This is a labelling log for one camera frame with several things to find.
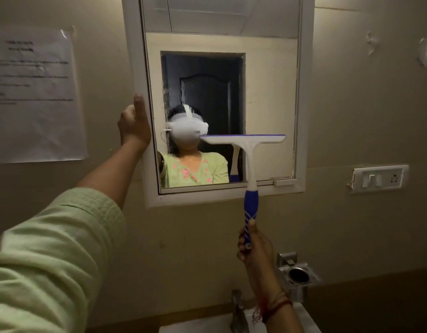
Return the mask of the person's left hand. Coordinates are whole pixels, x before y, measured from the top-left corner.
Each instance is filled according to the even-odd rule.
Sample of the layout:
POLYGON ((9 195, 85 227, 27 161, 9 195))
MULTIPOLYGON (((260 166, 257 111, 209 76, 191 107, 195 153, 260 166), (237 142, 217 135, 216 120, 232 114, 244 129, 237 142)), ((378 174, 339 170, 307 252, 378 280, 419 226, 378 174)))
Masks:
POLYGON ((134 118, 133 104, 127 106, 122 111, 118 120, 121 146, 132 149, 141 157, 151 142, 151 129, 147 119, 147 124, 138 124, 134 118))

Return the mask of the person's right hand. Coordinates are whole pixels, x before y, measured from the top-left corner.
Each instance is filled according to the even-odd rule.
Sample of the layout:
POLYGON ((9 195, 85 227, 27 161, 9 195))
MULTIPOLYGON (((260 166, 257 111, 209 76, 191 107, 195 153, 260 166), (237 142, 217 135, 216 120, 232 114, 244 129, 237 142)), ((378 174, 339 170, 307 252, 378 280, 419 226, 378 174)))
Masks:
POLYGON ((240 230, 238 237, 238 259, 244 263, 248 280, 253 293, 257 289, 269 291, 280 284, 277 280, 274 267, 274 252, 270 240, 266 237, 266 243, 262 248, 252 248, 250 251, 244 247, 244 228, 240 230))

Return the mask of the white and blue squeegee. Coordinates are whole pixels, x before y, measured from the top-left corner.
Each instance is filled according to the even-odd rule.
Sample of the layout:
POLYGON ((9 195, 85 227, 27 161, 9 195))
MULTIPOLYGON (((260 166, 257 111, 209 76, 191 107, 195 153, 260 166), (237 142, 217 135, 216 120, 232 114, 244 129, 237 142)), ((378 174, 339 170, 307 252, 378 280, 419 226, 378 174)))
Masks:
POLYGON ((252 241, 249 234, 251 219, 255 219, 259 206, 259 193, 255 176, 254 149, 260 144, 278 144, 285 140, 285 134, 243 134, 243 135, 201 135, 200 139, 211 145, 231 144, 243 149, 246 156, 247 189, 244 195, 244 247, 250 251, 252 241))

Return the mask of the white framed mirror cabinet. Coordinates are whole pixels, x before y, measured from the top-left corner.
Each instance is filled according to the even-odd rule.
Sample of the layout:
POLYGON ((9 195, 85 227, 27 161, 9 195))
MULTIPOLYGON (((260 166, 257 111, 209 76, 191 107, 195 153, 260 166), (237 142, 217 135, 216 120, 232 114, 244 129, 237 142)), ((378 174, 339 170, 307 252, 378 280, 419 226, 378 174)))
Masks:
POLYGON ((147 208, 244 200, 246 156, 201 135, 285 134, 254 149, 259 196, 305 191, 315 0, 122 0, 152 142, 147 208))

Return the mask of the person's left forearm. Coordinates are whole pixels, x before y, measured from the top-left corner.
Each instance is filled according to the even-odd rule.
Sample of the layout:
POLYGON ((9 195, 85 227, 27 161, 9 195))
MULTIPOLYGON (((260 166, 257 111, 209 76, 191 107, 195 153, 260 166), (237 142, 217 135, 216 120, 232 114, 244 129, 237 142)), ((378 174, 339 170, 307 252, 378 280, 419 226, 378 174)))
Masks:
POLYGON ((78 188, 97 190, 123 209, 135 168, 151 137, 129 135, 119 150, 78 182, 78 188))

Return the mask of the person's right forearm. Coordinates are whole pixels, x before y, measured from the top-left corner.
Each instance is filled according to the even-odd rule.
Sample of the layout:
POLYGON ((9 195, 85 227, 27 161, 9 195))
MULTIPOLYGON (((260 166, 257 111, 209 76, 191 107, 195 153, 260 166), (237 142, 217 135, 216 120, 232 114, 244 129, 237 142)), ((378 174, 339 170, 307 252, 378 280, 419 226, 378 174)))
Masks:
POLYGON ((269 291, 257 289, 254 293, 257 307, 252 316, 253 323, 261 321, 267 333, 305 333, 293 302, 281 287, 269 291))

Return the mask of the metal faucet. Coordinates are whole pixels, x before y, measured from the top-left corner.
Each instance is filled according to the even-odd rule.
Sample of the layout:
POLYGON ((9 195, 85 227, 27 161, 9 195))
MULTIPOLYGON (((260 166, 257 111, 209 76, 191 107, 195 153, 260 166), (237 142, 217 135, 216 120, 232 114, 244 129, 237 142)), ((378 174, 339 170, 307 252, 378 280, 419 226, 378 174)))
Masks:
POLYGON ((231 292, 232 302, 232 322, 230 330, 232 333, 250 333, 249 324, 244 313, 244 303, 242 292, 239 289, 233 289, 231 292))

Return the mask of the white paper notice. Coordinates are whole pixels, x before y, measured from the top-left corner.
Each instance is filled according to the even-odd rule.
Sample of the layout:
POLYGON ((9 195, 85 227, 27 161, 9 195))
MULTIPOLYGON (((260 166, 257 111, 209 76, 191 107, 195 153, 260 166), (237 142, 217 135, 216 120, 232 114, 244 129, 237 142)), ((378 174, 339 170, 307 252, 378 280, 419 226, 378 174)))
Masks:
POLYGON ((0 25, 0 163, 87 156, 71 33, 0 25))

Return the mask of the white sink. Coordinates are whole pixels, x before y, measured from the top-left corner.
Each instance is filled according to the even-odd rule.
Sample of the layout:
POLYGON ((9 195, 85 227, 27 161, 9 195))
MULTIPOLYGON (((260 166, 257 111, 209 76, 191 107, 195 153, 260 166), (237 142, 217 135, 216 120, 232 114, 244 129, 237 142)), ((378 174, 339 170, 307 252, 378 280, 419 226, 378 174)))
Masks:
MULTIPOLYGON (((307 310, 301 303, 294 302, 294 310, 300 319, 305 333, 322 333, 307 310)), ((250 333, 267 333, 266 326, 261 321, 253 323, 253 309, 244 311, 250 333)), ((232 333, 230 325, 232 314, 184 321, 159 328, 158 333, 232 333)))

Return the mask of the light green sleeve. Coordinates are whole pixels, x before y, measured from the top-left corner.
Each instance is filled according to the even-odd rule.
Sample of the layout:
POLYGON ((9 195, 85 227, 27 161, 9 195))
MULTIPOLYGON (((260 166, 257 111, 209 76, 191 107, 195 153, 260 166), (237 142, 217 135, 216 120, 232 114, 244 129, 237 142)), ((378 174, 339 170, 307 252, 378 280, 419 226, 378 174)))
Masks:
POLYGON ((84 333, 126 219, 111 198, 73 188, 0 237, 0 333, 84 333))

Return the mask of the metal wall tumbler holder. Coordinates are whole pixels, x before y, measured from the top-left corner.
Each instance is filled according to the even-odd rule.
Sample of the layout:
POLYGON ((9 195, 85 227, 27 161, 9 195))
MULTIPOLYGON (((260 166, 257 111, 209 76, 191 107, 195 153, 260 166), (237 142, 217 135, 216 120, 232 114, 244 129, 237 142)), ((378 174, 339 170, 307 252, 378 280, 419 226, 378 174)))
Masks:
POLYGON ((304 303, 308 291, 322 282, 322 278, 305 262, 299 262, 297 253, 277 253, 277 278, 283 291, 293 302, 304 303))

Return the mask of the white wall switch board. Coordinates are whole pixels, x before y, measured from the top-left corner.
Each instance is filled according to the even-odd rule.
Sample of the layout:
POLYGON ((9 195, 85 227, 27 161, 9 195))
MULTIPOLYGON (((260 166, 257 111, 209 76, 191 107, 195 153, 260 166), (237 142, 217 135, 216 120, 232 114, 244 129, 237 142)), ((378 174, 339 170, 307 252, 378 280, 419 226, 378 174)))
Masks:
POLYGON ((347 184, 351 194, 400 190, 408 181, 410 166, 370 166, 355 168, 347 184))

